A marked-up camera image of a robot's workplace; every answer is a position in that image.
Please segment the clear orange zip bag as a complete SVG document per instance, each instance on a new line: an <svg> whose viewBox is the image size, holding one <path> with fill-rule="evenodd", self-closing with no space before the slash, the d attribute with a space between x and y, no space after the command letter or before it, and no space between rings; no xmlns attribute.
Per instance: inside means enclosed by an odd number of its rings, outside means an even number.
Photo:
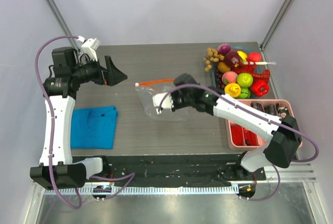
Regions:
<svg viewBox="0 0 333 224"><path fill-rule="evenodd" d="M160 79L134 84L134 88L143 105L144 112L152 119L159 121L186 121L189 113L187 108L172 112L171 99L167 97L162 103L162 110L158 109L160 100L174 87L173 79Z"/></svg>

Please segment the yellow toy pear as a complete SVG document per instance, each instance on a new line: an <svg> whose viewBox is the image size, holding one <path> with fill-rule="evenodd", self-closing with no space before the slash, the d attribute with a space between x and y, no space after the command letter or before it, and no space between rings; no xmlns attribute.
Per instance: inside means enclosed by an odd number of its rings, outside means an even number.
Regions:
<svg viewBox="0 0 333 224"><path fill-rule="evenodd" d="M237 98L241 94L241 87L237 83L229 83L225 86L224 92L232 98Z"/></svg>

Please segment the dark red toy fruit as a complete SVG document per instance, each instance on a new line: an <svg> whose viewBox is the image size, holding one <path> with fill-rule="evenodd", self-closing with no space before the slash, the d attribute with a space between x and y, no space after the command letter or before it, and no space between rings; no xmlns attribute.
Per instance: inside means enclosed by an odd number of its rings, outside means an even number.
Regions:
<svg viewBox="0 0 333 224"><path fill-rule="evenodd" d="M236 51L229 51L224 56L223 62L230 69L234 69L234 68L241 66L241 59L240 59L239 54Z"/></svg>

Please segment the green toy apple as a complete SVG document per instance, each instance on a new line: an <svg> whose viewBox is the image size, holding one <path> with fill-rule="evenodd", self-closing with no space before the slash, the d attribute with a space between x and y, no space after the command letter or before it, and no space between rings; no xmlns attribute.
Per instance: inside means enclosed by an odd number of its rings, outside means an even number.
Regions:
<svg viewBox="0 0 333 224"><path fill-rule="evenodd" d="M253 84L253 77L249 73L240 73L236 81L242 88L249 88Z"/></svg>

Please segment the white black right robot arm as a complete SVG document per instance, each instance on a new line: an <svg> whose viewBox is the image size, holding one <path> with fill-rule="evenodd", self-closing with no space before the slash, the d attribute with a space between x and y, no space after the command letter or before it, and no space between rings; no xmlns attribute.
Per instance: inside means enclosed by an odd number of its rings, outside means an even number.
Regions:
<svg viewBox="0 0 333 224"><path fill-rule="evenodd" d="M243 154L235 166L235 174L246 180L257 169L274 165L288 168L301 144L296 118L273 116L232 98L219 88L205 87L189 74L183 73L173 81L171 92L173 110L192 107L196 111L227 119L258 135L265 144Z"/></svg>

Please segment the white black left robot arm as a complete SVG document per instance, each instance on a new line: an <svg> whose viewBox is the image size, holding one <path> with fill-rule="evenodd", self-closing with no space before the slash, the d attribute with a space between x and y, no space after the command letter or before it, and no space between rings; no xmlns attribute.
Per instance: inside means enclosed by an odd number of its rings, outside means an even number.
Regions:
<svg viewBox="0 0 333 224"><path fill-rule="evenodd" d="M30 169L30 177L47 190L81 188L92 176L104 182L111 175L105 156L73 162L70 147L72 115L81 84L94 82L114 86L126 80L127 75L108 55L103 67L98 58L89 53L83 53L86 62L82 64L77 54L72 47L54 49L54 75L42 83L46 107L45 141L39 164Z"/></svg>

